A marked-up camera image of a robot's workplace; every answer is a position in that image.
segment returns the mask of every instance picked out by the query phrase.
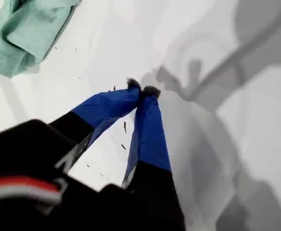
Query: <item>fabric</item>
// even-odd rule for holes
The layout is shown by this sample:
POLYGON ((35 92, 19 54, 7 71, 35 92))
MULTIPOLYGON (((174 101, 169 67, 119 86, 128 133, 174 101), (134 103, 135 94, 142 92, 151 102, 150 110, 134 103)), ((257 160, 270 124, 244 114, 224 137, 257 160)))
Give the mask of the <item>fabric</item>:
POLYGON ((79 0, 4 0, 0 74, 13 77, 40 63, 79 0))
POLYGON ((125 178, 138 161, 171 171, 158 101, 146 96, 139 103, 125 178))
MULTIPOLYGON (((70 122, 75 120, 72 116, 66 119, 70 122)), ((43 182, 44 189, 49 185, 48 188, 56 192, 52 187, 55 185, 61 195, 57 203, 56 200, 45 200, 48 196, 44 194, 35 198, 28 197, 28 194, 12 197, 11 191, 6 190, 0 199, 0 228, 43 230, 46 227, 71 227, 81 230, 83 224, 75 221, 89 220, 90 230, 185 230, 182 212, 176 209, 177 197, 172 193, 174 186, 169 171, 138 165, 131 191, 108 185, 96 192, 54 168, 54 163, 75 145, 59 131, 36 120, 0 133, 0 178, 5 177, 6 182, 7 178, 9 181, 14 179, 16 183, 17 177, 18 183, 27 182, 26 186, 36 185, 38 189, 43 182)))
POLYGON ((96 94, 72 110, 94 128, 88 147, 114 122, 129 114, 139 101, 137 87, 96 94))

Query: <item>mint green towel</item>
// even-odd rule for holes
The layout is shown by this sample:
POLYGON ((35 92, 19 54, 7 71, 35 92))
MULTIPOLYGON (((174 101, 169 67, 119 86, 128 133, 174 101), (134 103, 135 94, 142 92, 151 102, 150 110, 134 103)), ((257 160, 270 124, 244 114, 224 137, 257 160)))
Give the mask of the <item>mint green towel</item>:
POLYGON ((40 63, 80 0, 4 0, 0 74, 13 77, 40 63))

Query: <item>white surface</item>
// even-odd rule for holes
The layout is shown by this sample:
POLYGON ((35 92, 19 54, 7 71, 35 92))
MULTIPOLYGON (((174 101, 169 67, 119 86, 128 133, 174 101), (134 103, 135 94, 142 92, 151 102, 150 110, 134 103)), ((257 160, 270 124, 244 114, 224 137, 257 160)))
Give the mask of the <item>white surface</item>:
MULTIPOLYGON (((84 0, 38 69, 0 76, 0 130, 31 118, 51 122, 95 93, 124 88, 127 77, 156 85, 188 229, 281 230, 281 26, 235 55, 194 103, 173 92, 160 69, 187 87, 180 95, 188 100, 280 13, 281 0, 84 0)), ((121 144, 129 147, 132 132, 128 115, 70 175, 95 189, 120 185, 128 156, 121 144)))

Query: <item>green cloth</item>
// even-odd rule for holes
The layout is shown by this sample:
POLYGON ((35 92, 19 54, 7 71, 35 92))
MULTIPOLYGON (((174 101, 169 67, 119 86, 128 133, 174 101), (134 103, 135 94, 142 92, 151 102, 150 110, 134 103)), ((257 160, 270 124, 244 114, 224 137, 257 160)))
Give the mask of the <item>green cloth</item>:
POLYGON ((4 0, 0 74, 13 77, 40 63, 80 0, 4 0))

